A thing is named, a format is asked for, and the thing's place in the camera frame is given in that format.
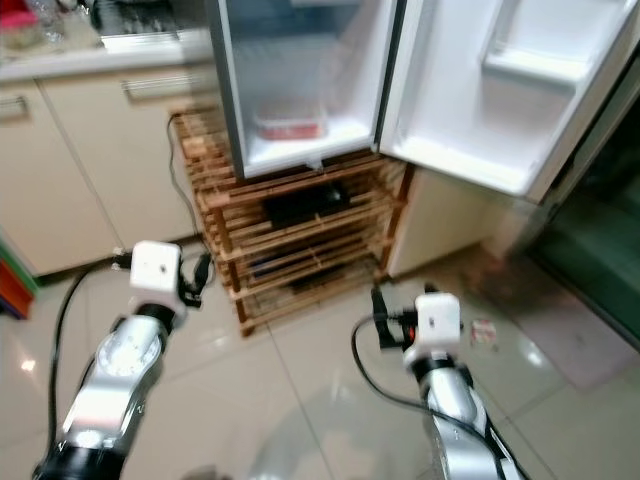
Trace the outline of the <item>clear plastic food container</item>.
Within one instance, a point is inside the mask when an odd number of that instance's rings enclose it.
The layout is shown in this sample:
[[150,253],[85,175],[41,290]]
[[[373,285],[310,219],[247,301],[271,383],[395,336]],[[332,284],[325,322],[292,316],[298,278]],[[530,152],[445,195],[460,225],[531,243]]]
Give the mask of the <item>clear plastic food container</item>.
[[271,142],[319,140],[326,133],[326,115],[255,116],[257,136]]

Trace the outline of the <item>beige cabinet with white top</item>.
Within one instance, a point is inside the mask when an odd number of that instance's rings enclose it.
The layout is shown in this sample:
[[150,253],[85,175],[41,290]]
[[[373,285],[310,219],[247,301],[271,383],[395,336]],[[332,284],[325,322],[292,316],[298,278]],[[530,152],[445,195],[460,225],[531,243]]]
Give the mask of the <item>beige cabinet with white top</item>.
[[403,276],[474,246],[502,259],[521,246],[539,210],[526,198],[416,166],[387,273]]

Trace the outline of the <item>small red white carton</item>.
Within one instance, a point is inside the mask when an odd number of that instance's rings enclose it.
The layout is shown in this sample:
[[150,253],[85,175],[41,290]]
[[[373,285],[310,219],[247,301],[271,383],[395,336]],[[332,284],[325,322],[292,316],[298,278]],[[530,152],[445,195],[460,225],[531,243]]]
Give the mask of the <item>small red white carton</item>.
[[490,320],[472,320],[468,325],[467,338],[472,348],[497,349],[499,342],[497,325]]

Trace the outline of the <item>wooden slatted rack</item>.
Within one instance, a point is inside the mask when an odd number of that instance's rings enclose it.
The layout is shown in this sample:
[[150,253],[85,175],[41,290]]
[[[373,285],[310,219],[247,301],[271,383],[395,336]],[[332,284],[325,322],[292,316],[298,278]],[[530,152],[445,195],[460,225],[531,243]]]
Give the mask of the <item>wooden slatted rack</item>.
[[[175,108],[169,128],[186,164],[192,205],[218,278],[236,312],[239,333],[339,293],[388,279],[388,257],[407,202],[413,168],[370,150],[296,166],[255,179],[238,178],[219,108]],[[337,183],[347,209],[274,229],[265,198]]]

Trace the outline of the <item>black box with label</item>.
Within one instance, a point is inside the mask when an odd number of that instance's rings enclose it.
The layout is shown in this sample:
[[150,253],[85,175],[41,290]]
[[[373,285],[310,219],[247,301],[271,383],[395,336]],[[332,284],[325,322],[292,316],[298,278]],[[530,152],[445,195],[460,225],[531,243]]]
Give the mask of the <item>black box with label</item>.
[[294,227],[316,216],[325,216],[347,209],[351,197],[337,183],[298,189],[285,195],[265,198],[262,211],[274,229]]

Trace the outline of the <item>beige kitchen cabinet with drawers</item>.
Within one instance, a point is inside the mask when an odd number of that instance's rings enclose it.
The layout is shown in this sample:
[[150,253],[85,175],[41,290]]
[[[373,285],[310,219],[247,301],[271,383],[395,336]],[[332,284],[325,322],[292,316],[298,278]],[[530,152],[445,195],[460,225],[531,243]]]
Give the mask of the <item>beige kitchen cabinet with drawers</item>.
[[206,29],[179,36],[124,51],[87,38],[3,52],[1,233],[31,273],[196,236],[169,116],[216,93],[138,101],[120,88],[125,79],[214,78]]

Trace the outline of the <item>pink floor mat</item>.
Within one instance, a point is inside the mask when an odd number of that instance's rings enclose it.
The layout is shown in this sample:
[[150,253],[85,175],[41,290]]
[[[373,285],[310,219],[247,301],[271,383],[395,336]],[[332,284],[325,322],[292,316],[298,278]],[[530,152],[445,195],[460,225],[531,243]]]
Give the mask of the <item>pink floor mat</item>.
[[535,261],[524,256],[492,260],[475,280],[481,296],[518,326],[573,387],[603,387],[640,367],[640,349]]

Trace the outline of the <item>orange flat board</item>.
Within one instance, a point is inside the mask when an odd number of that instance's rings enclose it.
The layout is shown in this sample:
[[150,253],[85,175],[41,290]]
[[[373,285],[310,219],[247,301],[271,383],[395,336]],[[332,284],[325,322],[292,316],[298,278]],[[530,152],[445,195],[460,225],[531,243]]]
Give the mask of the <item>orange flat board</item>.
[[33,302],[31,288],[24,282],[23,276],[14,268],[12,262],[5,257],[1,257],[0,260],[0,300],[3,310],[14,319],[29,319],[29,310]]

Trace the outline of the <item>green glass door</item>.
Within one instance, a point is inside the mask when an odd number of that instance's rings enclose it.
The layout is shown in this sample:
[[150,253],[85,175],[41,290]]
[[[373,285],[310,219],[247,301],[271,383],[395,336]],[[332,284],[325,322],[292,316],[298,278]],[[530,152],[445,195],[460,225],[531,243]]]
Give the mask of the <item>green glass door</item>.
[[526,248],[640,355],[640,74],[620,79]]

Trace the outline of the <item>steel gas stove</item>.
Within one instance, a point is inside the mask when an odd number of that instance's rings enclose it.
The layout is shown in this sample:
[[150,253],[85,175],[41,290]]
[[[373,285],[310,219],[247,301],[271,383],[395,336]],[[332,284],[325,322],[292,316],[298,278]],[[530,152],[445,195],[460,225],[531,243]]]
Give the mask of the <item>steel gas stove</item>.
[[90,20],[109,51],[175,44],[180,38],[172,0],[93,0]]

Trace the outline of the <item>jar with pink lid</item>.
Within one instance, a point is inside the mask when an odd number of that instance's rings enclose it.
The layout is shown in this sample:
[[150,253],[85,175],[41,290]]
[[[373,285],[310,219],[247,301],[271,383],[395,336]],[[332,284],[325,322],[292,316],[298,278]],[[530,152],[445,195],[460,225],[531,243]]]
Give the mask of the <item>jar with pink lid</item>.
[[0,15],[1,44],[9,50],[32,49],[44,44],[44,28],[36,14],[8,12]]

